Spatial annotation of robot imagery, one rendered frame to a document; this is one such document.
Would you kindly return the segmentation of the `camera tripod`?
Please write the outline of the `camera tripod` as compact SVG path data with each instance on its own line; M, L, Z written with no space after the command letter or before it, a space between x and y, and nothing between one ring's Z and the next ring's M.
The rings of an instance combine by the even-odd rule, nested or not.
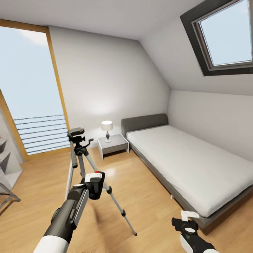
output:
M87 148L86 148L87 146L90 145L90 142L93 141L94 139L89 139L89 144L87 144L84 147L82 145L80 145L80 142L86 141L86 140L85 140L85 137L82 138L82 136L77 136L77 135L81 135L84 132L85 132L84 128L73 128L73 129L68 130L68 132L67 132L67 136L69 137L69 142L71 145L71 164L70 164L69 177L68 177L67 187L66 187L65 201L67 200L68 193L71 189L73 170L74 170L74 168L78 167L78 162L77 162L76 156L78 156L78 159L79 159L80 170L81 170L80 174L81 174L82 178L85 177L85 167L84 167L84 161L83 161L83 154L88 159L88 161L91 164L91 166L93 167L94 171L98 170L95 163L91 159L91 157L87 151ZM73 144L75 144L75 143L76 143L76 146L74 147ZM105 180L104 180L104 186L102 188L102 191L107 191L107 193L110 194L110 196L114 200L115 204L119 208L121 215L126 219L126 221L128 222L128 225L131 227L135 236L137 236L137 233L135 232L135 230L131 226L129 220L126 218L125 210L122 210L119 203L116 201L115 197L112 194L111 186L108 186Z

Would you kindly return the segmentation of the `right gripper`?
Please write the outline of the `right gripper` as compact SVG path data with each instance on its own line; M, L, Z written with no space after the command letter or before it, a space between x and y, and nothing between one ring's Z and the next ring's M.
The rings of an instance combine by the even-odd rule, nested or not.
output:
M182 219L172 218L171 221L172 221L172 225L175 226L176 231L181 231L181 228L184 225L192 226L195 229L196 234L197 234L197 230L199 230L198 223L196 223L194 220L191 220L191 221L188 220L187 222L187 221L183 221Z

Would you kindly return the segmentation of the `digital camera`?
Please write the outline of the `digital camera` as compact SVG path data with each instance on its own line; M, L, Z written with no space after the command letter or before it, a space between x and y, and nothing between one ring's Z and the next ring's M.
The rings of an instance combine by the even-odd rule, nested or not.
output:
M101 172L99 170L95 171L95 173L101 173L102 174L102 178L101 179L91 179L92 182L99 182L99 183L102 183L102 188L104 186L104 180L105 180L105 173L104 172ZM84 183L85 182L85 177L82 179L81 183ZM90 193L89 194L89 198L92 199L92 200L98 200L102 194L102 188L99 189L99 192L98 193Z

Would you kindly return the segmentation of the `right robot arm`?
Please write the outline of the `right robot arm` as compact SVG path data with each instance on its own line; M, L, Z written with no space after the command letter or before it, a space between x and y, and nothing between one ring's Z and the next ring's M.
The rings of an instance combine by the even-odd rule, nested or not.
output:
M199 218L196 212L181 211L182 219L172 218L172 225L180 234L180 242L186 253L220 253L215 247L197 235L198 223L188 218Z

